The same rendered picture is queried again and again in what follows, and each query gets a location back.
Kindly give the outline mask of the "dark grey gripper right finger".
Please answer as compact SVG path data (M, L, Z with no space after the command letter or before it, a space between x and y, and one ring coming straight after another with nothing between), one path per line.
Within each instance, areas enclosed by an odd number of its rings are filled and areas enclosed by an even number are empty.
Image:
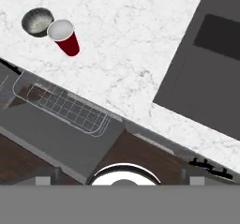
M233 182L223 178L200 175L199 173L183 169L181 171L181 183L190 186L219 186L231 185Z

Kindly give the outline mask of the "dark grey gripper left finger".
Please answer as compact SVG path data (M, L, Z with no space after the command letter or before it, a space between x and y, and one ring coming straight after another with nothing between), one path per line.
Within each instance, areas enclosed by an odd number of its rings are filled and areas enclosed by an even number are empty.
M21 178L15 182L18 186L53 186L58 185L60 182L60 174L62 170L60 168L53 169L51 171L36 172L27 177Z

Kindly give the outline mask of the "grey dishwasher door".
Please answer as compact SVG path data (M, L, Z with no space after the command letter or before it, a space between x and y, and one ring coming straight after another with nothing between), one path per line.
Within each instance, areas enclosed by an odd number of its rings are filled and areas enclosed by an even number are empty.
M124 128L112 119L100 137L93 137L29 104L0 111L2 134L82 184Z

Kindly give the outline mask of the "red plastic cup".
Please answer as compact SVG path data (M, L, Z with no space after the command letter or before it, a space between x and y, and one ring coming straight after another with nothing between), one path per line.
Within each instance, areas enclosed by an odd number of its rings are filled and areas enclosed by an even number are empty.
M48 37L68 56L75 56L80 46L75 35L74 26L68 20L57 20L47 28Z

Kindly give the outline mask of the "grey metal bowl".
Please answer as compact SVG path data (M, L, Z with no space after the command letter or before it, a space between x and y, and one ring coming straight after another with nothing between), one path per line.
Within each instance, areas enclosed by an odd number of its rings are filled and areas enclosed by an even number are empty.
M53 21L53 14L45 7L33 8L22 17L22 29L30 36L46 37Z

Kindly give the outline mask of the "white round black-rimmed object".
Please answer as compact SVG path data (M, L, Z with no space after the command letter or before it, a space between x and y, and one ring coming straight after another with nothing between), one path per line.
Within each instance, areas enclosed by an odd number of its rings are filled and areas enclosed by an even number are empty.
M159 186L161 181L146 168L133 163L114 163L94 174L90 186Z

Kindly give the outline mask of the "brown cupboard front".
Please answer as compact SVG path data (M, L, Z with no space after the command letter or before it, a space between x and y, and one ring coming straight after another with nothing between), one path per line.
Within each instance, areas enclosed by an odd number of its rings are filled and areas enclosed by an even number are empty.
M99 162L96 172L114 163L133 163L152 172L161 185L183 185L181 171L186 169L200 173L182 159L157 148L143 139L124 131L105 157Z

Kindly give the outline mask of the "dark grey sink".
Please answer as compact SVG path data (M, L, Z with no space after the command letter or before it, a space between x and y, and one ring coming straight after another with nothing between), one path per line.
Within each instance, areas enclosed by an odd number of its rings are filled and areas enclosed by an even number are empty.
M240 0L201 0L154 102L240 141Z

